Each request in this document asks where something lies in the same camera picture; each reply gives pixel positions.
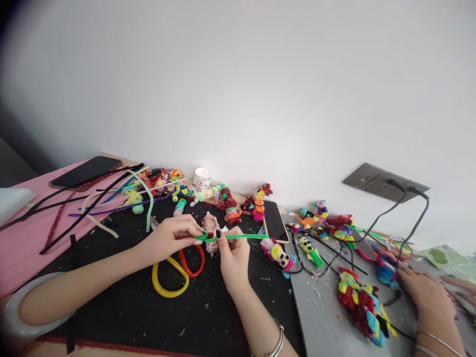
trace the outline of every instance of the white cup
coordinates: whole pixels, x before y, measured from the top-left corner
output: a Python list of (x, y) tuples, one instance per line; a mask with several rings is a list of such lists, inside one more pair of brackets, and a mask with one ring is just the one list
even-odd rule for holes
[(202, 191), (210, 188), (210, 171), (205, 168), (198, 168), (195, 170), (193, 176), (193, 186), (197, 191)]

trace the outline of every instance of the hand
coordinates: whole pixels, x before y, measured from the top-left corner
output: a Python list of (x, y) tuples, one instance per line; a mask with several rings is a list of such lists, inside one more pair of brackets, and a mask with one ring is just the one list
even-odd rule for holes
[(160, 262), (180, 249), (191, 245), (200, 245), (201, 240), (194, 237), (203, 235), (203, 231), (192, 215), (164, 219), (159, 227), (133, 249), (144, 261), (144, 266)]
[(249, 244), (245, 238), (226, 239), (226, 236), (242, 234), (243, 232), (239, 227), (234, 227), (218, 238), (220, 270), (222, 271), (223, 280), (232, 298), (249, 287)]
[(423, 318), (438, 316), (445, 321), (454, 320), (454, 306), (444, 286), (434, 276), (407, 266), (398, 269), (398, 275)]
[(471, 305), (476, 307), (476, 285), (473, 283), (466, 281), (466, 280), (461, 280), (457, 278), (453, 278), (450, 276), (443, 276), (440, 275), (441, 280), (443, 280), (445, 283), (451, 284), (451, 285), (456, 285), (460, 288), (465, 289), (469, 294), (461, 293), (461, 292), (456, 292), (456, 294), (460, 297), (462, 297), (464, 300), (469, 302)]

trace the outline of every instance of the wrist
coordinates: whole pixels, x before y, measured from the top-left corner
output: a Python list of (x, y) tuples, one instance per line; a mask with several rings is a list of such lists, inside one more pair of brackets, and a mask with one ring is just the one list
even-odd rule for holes
[(127, 255), (127, 261), (129, 263), (129, 266), (134, 270), (134, 272), (157, 263), (151, 263), (151, 258), (149, 258), (149, 254), (144, 254), (143, 250), (140, 249), (138, 245), (128, 250), (125, 250), (124, 253)]
[(230, 296), (232, 297), (235, 304), (237, 303), (237, 301), (246, 300), (246, 298), (249, 297), (250, 294), (254, 294), (254, 290), (251, 287), (249, 281), (246, 281), (240, 284), (239, 286), (234, 287), (234, 289), (230, 289), (228, 292), (230, 293)]
[(439, 324), (456, 325), (454, 314), (442, 313), (441, 311), (435, 311), (430, 309), (418, 310), (418, 325), (420, 326), (420, 329)]

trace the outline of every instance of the scissors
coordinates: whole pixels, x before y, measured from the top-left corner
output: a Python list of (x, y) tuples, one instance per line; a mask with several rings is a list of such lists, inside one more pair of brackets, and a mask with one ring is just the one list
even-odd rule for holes
[[(159, 223), (155, 219), (155, 217), (151, 218), (150, 226), (152, 227), (152, 230), (156, 230), (156, 228), (159, 226)], [(160, 283), (159, 283), (159, 263), (155, 263), (154, 266), (152, 267), (152, 285), (154, 286), (154, 289), (156, 292), (159, 293), (159, 295), (165, 297), (165, 298), (176, 298), (177, 296), (180, 296), (183, 294), (185, 290), (188, 288), (188, 284), (190, 282), (190, 278), (194, 279), (197, 276), (200, 275), (200, 273), (203, 270), (203, 267), (205, 266), (205, 253), (203, 252), (203, 248), (199, 245), (195, 245), (195, 247), (198, 249), (198, 252), (200, 253), (200, 268), (196, 272), (192, 272), (190, 268), (188, 267), (187, 260), (185, 259), (185, 253), (183, 249), (178, 251), (178, 255), (180, 256), (180, 260), (183, 264), (183, 267), (177, 262), (175, 259), (172, 257), (168, 257), (166, 261), (168, 261), (175, 269), (178, 270), (178, 272), (185, 278), (185, 284), (183, 287), (181, 287), (178, 290), (175, 291), (170, 291), (167, 289), (164, 289)]]

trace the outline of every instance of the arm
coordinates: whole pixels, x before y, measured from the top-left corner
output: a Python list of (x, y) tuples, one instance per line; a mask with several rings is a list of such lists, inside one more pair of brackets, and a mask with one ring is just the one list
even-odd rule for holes
[[(420, 333), (416, 337), (417, 344), (439, 357), (457, 356), (438, 340), (425, 334), (427, 333), (447, 343), (460, 355), (466, 356), (455, 323), (455, 309), (443, 285), (432, 275), (408, 267), (399, 269), (398, 273), (418, 308)], [(427, 354), (417, 350), (415, 356), (427, 357)]]
[[(251, 352), (256, 357), (267, 356), (277, 346), (280, 330), (254, 292), (248, 280), (249, 244), (245, 239), (227, 240), (225, 235), (243, 234), (234, 227), (218, 239), (223, 280), (237, 307)], [(284, 337), (280, 356), (297, 356)]]
[(20, 304), (20, 319), (33, 326), (56, 321), (127, 275), (202, 243), (192, 238), (201, 235), (202, 229), (191, 215), (167, 218), (137, 246), (35, 287)]

